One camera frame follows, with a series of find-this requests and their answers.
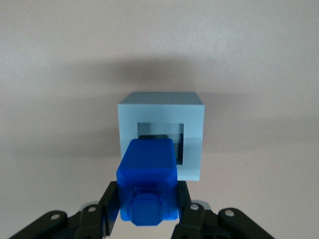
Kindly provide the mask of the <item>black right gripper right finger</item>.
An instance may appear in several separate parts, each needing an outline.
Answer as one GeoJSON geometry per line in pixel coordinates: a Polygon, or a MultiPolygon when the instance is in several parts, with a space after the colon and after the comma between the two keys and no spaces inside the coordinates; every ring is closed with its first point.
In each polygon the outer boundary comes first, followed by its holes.
{"type": "Polygon", "coordinates": [[[177,184],[179,223],[173,239],[272,239],[273,236],[236,208],[215,214],[190,198],[187,183],[177,184]]]}

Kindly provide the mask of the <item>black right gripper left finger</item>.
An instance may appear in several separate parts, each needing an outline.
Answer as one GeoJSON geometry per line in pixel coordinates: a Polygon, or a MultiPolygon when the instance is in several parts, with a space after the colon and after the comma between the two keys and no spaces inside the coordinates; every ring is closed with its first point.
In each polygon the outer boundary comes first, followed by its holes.
{"type": "Polygon", "coordinates": [[[102,198],[72,216],[53,210],[11,236],[12,239],[104,239],[111,235],[118,212],[116,181],[110,182],[102,198]]]}

